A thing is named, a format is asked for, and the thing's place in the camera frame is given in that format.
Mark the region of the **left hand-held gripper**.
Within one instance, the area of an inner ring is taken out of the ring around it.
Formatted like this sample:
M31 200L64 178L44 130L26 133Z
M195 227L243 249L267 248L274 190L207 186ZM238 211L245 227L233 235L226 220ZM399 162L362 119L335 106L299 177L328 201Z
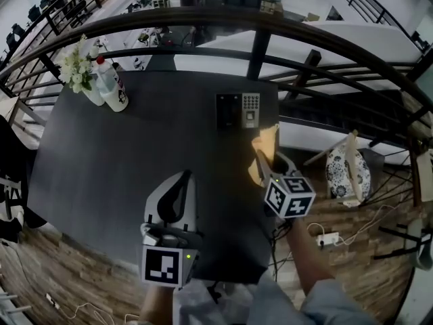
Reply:
M140 227L142 282L182 288L190 281L202 247L202 235L195 233L197 218L196 180L190 170L169 177L148 196L146 223Z

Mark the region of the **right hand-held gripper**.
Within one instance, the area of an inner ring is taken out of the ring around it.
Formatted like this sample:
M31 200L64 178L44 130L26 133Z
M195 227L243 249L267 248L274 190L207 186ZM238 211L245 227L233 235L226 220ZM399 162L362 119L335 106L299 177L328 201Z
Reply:
M291 159L281 152L276 152L272 166L264 152L257 150L256 165L259 185L266 186L266 216L294 219L309 213L316 192Z

